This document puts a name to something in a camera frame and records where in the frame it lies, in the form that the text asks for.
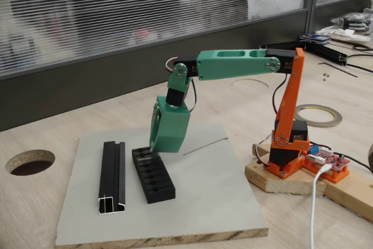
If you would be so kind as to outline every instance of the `gray wall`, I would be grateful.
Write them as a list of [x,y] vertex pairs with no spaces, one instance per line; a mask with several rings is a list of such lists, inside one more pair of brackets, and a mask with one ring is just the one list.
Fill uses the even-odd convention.
[[301,10],[232,29],[92,58],[0,81],[0,131],[165,82],[164,63],[180,54],[250,49],[293,41],[305,31]]

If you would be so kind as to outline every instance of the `green bracket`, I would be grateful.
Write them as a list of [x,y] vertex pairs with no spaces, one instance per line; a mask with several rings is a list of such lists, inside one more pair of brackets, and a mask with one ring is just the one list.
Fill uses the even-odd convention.
[[187,78],[188,69],[185,64],[176,64],[173,68],[171,77],[168,80],[167,86],[170,89],[178,90],[186,93],[189,88],[189,83],[192,78]]
[[266,50],[202,51],[197,57],[199,80],[277,72],[280,60],[265,55]]
[[184,141],[190,116],[185,103],[172,106],[166,103],[166,97],[159,96],[153,110],[150,147],[154,151],[177,153]]

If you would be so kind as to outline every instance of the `orange base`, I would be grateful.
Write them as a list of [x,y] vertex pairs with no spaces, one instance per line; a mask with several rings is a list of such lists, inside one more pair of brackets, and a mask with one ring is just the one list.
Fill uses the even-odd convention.
[[[317,173],[319,171],[321,165],[318,164],[318,163],[315,163],[311,160],[308,160],[306,158],[306,159],[304,159],[303,167],[305,169],[308,169],[308,170],[312,171],[313,173]],[[325,173],[321,174],[320,177],[325,178],[325,179],[329,180],[330,182],[338,183],[340,180],[344,179],[349,173],[350,173],[350,171],[347,169],[347,166],[345,166],[340,171],[331,169],[328,172],[325,172]]]
[[302,156],[297,157],[296,159],[292,160],[285,166],[278,166],[275,163],[270,163],[270,166],[265,166],[264,168],[273,174],[280,176],[281,178],[285,179],[286,177],[292,175],[294,172],[298,171],[303,167],[304,158]]

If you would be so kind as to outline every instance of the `blue component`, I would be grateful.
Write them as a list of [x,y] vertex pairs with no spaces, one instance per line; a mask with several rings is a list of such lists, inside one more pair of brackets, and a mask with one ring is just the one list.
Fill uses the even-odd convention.
[[314,145],[314,146],[310,147],[310,149],[309,149],[309,153],[312,154],[312,155],[314,155],[318,152],[320,152],[320,147],[317,146],[317,145]]

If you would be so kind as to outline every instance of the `robotic arm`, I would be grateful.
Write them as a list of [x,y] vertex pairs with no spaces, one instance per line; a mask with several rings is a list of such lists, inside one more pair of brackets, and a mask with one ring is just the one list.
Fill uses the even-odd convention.
[[270,166],[266,169],[286,178],[296,169],[300,152],[309,149],[307,124],[293,121],[300,86],[304,52],[292,50],[214,50],[198,56],[180,56],[172,61],[167,96],[158,96],[150,132],[150,151],[178,152],[185,138],[190,112],[184,103],[193,77],[223,79],[263,73],[288,73],[290,79],[278,110],[272,133]]

